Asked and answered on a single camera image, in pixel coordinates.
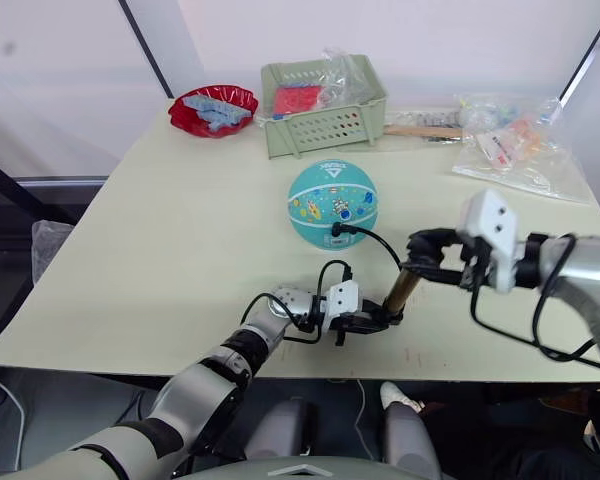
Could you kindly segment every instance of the green basket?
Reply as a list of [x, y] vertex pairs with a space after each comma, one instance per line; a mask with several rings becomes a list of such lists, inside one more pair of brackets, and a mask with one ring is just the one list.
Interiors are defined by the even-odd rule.
[[[269, 158], [292, 153], [335, 147], [368, 140], [371, 145], [382, 136], [387, 94], [366, 55], [351, 55], [364, 72], [375, 94], [363, 104], [325, 108], [285, 115], [281, 120], [267, 120]], [[272, 112], [276, 90], [291, 83], [319, 83], [326, 69], [325, 60], [297, 63], [271, 63], [262, 67], [262, 106]]]

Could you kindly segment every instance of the ball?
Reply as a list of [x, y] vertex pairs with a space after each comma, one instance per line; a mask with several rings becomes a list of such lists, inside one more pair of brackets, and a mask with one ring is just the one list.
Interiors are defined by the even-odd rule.
[[372, 229], [378, 198], [361, 168], [342, 160], [325, 160], [303, 171], [289, 190], [289, 219], [302, 238], [326, 250], [340, 250], [364, 235], [331, 235], [335, 222]]

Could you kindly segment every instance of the table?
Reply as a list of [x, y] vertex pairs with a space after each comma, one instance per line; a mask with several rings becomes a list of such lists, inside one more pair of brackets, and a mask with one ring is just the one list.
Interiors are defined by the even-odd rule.
[[[173, 128], [166, 113], [131, 148], [0, 336], [0, 365], [120, 375], [172, 375], [226, 338], [247, 303], [280, 284], [315, 289], [329, 259], [349, 262], [365, 295], [381, 301], [396, 276], [372, 239], [339, 253], [300, 238], [286, 197], [308, 165], [341, 158], [362, 167], [379, 195], [375, 231], [404, 255], [409, 233], [453, 227], [474, 193], [500, 190], [530, 231], [600, 235], [600, 208], [532, 195], [449, 173], [458, 146], [398, 152], [320, 150], [267, 158], [251, 125], [221, 140]], [[458, 267], [458, 251], [449, 258]], [[326, 284], [339, 280], [336, 268]], [[537, 292], [484, 289], [480, 315], [530, 334]], [[570, 350], [584, 322], [548, 302], [541, 333]], [[348, 335], [344, 347], [284, 342], [267, 377], [520, 382], [600, 381], [600, 370], [558, 364], [473, 324], [469, 295], [420, 282], [398, 327]], [[597, 352], [593, 358], [599, 359]]]

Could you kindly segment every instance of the red item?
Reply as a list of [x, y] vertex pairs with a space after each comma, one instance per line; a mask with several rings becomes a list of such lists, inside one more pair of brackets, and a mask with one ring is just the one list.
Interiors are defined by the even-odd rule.
[[[223, 102], [246, 108], [251, 112], [251, 116], [240, 120], [238, 125], [220, 127], [217, 131], [212, 132], [209, 130], [209, 123], [198, 117], [198, 113], [193, 108], [187, 107], [182, 101], [183, 98], [190, 97], [191, 95], [206, 95], [216, 100], [222, 100]], [[171, 115], [171, 125], [185, 132], [197, 135], [198, 137], [221, 138], [237, 133], [241, 128], [249, 125], [253, 120], [256, 108], [258, 108], [258, 100], [249, 90], [236, 87], [235, 85], [211, 85], [196, 88], [182, 95], [169, 109], [169, 115]]]
[[315, 107], [321, 91], [322, 87], [320, 86], [280, 87], [276, 90], [273, 114], [287, 115], [308, 112]]

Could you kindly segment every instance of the wooden stick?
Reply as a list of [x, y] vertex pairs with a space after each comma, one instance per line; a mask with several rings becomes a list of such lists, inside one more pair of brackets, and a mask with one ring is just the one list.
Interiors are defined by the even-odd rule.
[[399, 125], [387, 125], [384, 127], [384, 133], [407, 137], [462, 138], [461, 128], [450, 127], [401, 127]]

